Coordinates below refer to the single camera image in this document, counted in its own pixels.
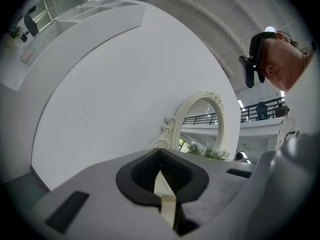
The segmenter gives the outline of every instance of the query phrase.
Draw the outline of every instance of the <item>chair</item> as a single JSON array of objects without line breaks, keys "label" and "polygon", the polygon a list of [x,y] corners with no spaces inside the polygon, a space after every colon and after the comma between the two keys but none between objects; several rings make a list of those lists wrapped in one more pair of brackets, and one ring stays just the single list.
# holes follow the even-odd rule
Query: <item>chair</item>
[{"label": "chair", "polygon": [[268,116],[268,107],[263,101],[258,102],[258,106],[256,106],[255,110],[257,113],[257,121],[270,118],[270,116]]}]

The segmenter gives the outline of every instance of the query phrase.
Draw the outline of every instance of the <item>ceiling light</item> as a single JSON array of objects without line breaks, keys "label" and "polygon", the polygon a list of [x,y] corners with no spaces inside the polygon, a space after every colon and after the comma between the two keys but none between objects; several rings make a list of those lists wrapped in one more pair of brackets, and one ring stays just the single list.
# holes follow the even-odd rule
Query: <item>ceiling light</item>
[{"label": "ceiling light", "polygon": [[238,100],[238,103],[240,105],[240,108],[242,108],[242,111],[245,111],[246,109],[244,108],[245,106],[243,105],[241,99]]},{"label": "ceiling light", "polygon": [[240,152],[244,158],[248,158],[245,152]]},{"label": "ceiling light", "polygon": [[276,29],[273,26],[267,26],[264,31],[265,32],[276,32]]}]

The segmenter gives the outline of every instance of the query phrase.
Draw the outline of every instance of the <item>white mirror frame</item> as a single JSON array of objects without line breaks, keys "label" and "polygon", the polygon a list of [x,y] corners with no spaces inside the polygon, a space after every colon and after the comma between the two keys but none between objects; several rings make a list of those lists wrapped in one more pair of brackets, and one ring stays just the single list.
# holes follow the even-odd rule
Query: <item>white mirror frame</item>
[{"label": "white mirror frame", "polygon": [[218,119],[218,134],[214,148],[221,149],[225,128],[225,108],[221,96],[213,91],[197,92],[187,97],[180,104],[174,116],[166,116],[164,118],[166,124],[161,126],[161,134],[153,140],[146,149],[159,148],[179,150],[179,139],[185,117],[192,105],[199,100],[207,101],[216,113]]}]

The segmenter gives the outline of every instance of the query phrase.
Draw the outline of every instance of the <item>potted plant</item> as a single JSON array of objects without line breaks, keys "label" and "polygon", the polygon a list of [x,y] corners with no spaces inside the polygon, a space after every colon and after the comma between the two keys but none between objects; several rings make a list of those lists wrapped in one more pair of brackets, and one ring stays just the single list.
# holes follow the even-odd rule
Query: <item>potted plant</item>
[{"label": "potted plant", "polygon": [[227,152],[226,150],[221,151],[215,148],[212,149],[210,146],[208,146],[203,156],[209,159],[227,160],[230,156],[230,153]]},{"label": "potted plant", "polygon": [[9,38],[8,40],[6,41],[6,46],[8,48],[11,48],[12,47],[12,44],[14,43],[14,40],[20,36],[20,33],[21,33],[21,27],[20,26],[17,26],[17,25],[13,25],[11,27],[11,29],[9,30],[8,34],[9,34]]},{"label": "potted plant", "polygon": [[200,149],[199,149],[197,144],[190,145],[189,146],[189,150],[188,150],[187,153],[195,155],[195,156],[200,156],[201,155],[201,151],[200,151]]}]

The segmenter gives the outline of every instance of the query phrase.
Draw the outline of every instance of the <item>white shelf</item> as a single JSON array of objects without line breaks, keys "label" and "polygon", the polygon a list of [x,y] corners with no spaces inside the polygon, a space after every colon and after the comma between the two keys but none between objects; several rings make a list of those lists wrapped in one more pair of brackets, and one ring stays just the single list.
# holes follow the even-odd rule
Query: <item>white shelf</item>
[{"label": "white shelf", "polygon": [[96,7],[73,17],[71,20],[83,21],[84,19],[89,18],[90,16],[108,11],[110,9],[113,9],[113,7]]},{"label": "white shelf", "polygon": [[74,8],[74,9],[70,10],[69,12],[64,13],[63,15],[58,16],[55,19],[57,21],[70,20],[73,17],[75,17],[75,16],[77,16],[79,14],[82,14],[82,13],[84,13],[86,11],[89,11],[89,10],[91,10],[93,8],[95,8],[95,7],[92,7],[92,6],[91,7],[89,7],[89,6],[88,7],[83,7],[83,6],[79,7],[78,6],[78,7]]},{"label": "white shelf", "polygon": [[[63,14],[59,15],[58,17],[54,18],[53,22],[48,27],[46,27],[43,31],[39,32],[28,44],[25,44],[25,47],[23,47],[22,50],[15,49],[15,48],[8,49],[4,46],[3,44],[4,42],[2,42],[1,48],[4,51],[1,53],[3,54],[3,58],[0,64],[1,66],[0,84],[3,84],[15,91],[20,90],[21,86],[23,85],[23,81],[25,80],[25,78],[28,79],[27,77],[28,74],[34,71],[33,67],[34,66],[37,67],[35,65],[35,62],[38,59],[40,59],[42,55],[43,55],[43,58],[45,58],[46,60],[49,60],[50,57],[55,57],[55,54],[57,51],[48,52],[50,50],[50,49],[48,50],[48,48],[51,47],[53,43],[55,43],[54,41],[60,40],[59,43],[61,43],[61,45],[56,49],[63,48],[62,46],[64,44],[62,43],[64,42],[63,41],[64,39],[62,40],[61,38],[59,38],[62,34],[64,34],[66,31],[68,31],[68,33],[73,31],[80,32],[78,28],[73,28],[73,27],[78,24],[81,24],[83,20],[87,20],[91,16],[95,16],[100,13],[110,11],[111,14],[108,14],[108,13],[104,14],[103,16],[101,16],[102,17],[101,19],[94,20],[94,22],[103,21],[104,30],[105,30],[106,26],[110,27],[113,25],[111,24],[111,22],[109,22],[108,15],[114,18],[118,18],[118,17],[115,17],[115,11],[118,11],[117,8],[120,9],[121,7],[131,7],[133,5],[136,6],[136,5],[139,5],[139,3],[127,2],[127,1],[115,2],[115,1],[108,1],[108,0],[85,3],[77,7],[74,7],[64,12]],[[141,10],[139,8],[136,8],[136,11],[138,13],[137,15],[141,17],[140,15]],[[131,17],[131,15],[127,15],[125,12],[121,10],[119,11],[119,13],[123,15],[122,17],[127,17],[127,21],[126,19],[121,19],[121,20],[117,19],[117,21],[120,21],[120,22],[124,21],[128,26],[131,26],[131,24],[138,26],[138,23],[139,24],[142,23],[143,16],[139,19],[134,19]],[[82,35],[87,35],[88,33],[92,34],[92,32],[94,32],[96,28],[97,27],[95,26],[95,23],[88,24],[87,33],[82,33]],[[73,36],[73,34],[70,33],[66,35],[66,38],[70,36]],[[65,52],[64,54],[62,54],[63,57],[66,57],[68,52]]]}]

